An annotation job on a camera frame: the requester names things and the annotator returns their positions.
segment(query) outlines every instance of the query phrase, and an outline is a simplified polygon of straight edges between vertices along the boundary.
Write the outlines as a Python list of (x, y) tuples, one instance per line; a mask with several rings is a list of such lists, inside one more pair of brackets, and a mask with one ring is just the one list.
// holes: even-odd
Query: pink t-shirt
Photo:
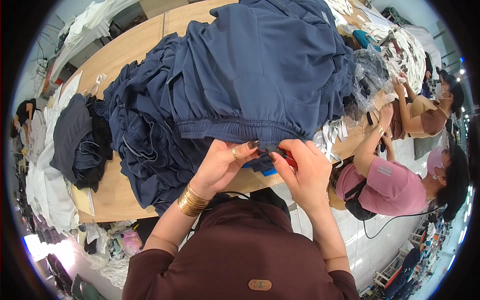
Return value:
[[(336, 195), (344, 200), (345, 194), (364, 179), (354, 164), (349, 164), (340, 173)], [(386, 216), (416, 214), (428, 205), (420, 177), (404, 165), (380, 157), (370, 166), (359, 202), (364, 209)]]

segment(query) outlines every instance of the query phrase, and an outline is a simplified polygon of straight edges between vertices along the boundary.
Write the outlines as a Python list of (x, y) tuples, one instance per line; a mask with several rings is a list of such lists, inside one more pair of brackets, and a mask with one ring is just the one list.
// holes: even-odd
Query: face mask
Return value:
[(430, 154), (428, 154), (427, 158), (427, 172), (433, 176), (433, 179), (437, 179), (438, 176), (435, 175), (435, 168), (442, 168), (444, 167), (444, 162), (442, 161), (442, 151), (444, 148), (442, 146), (436, 146)]
[(436, 87), (435, 87), (435, 97), (438, 99), (438, 100), (442, 100), (444, 99), (444, 96), (443, 96), (443, 93), (445, 93), (446, 91), (444, 90), (444, 88), (442, 87), (442, 84), (441, 83), (437, 83)]

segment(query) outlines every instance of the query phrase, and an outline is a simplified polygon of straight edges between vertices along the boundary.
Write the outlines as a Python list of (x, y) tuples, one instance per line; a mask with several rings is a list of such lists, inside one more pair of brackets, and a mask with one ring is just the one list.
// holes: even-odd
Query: gold ring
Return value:
[(239, 157), (237, 156), (237, 152), (235, 151), (235, 148), (232, 148), (232, 154), (235, 160), (239, 159)]

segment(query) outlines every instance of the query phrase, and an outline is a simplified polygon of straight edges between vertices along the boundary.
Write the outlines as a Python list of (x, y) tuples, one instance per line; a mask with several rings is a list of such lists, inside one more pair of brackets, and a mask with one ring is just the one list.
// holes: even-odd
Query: hand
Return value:
[(386, 130), (387, 127), (390, 126), (392, 117), (393, 117), (393, 105), (392, 103), (387, 103), (380, 110), (380, 116), (378, 118), (379, 119), (378, 123), (380, 124), (380, 126), (384, 128), (384, 130)]
[(317, 207), (329, 209), (326, 190), (332, 172), (332, 164), (312, 141), (283, 140), (280, 146), (292, 153), (298, 171), (292, 170), (278, 153), (270, 152), (276, 171), (290, 189), (293, 199), (303, 210)]
[(396, 78), (392, 78), (392, 83), (393, 83), (393, 90), (395, 93), (400, 97), (400, 95), (405, 96), (405, 86), (404, 84), (408, 84), (408, 82), (405, 82), (404, 84), (401, 84)]
[[(256, 153), (259, 143), (257, 139), (240, 145), (214, 139), (197, 173), (190, 181), (193, 191), (204, 199), (213, 198), (232, 181), (246, 162), (260, 157)], [(235, 159), (232, 148), (235, 148), (238, 159)]]
[(385, 143), (386, 149), (393, 149), (392, 138), (387, 132), (385, 132), (385, 134), (382, 135), (382, 138), (380, 139), (380, 145), (383, 143)]
[(400, 72), (400, 74), (398, 74), (398, 76), (400, 76), (400, 77), (402, 77), (402, 78), (405, 79), (405, 83), (403, 83), (403, 85), (408, 85), (408, 77), (407, 77), (407, 75), (406, 75), (405, 73)]

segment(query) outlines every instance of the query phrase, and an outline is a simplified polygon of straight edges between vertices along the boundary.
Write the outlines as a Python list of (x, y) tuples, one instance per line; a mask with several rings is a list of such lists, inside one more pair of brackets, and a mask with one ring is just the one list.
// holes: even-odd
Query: pink face mask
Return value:
[(427, 171), (433, 176), (433, 179), (437, 179), (437, 175), (435, 174), (435, 168), (442, 168), (444, 167), (444, 162), (442, 161), (442, 151), (444, 148), (442, 146), (436, 146), (430, 154), (428, 154), (427, 158)]

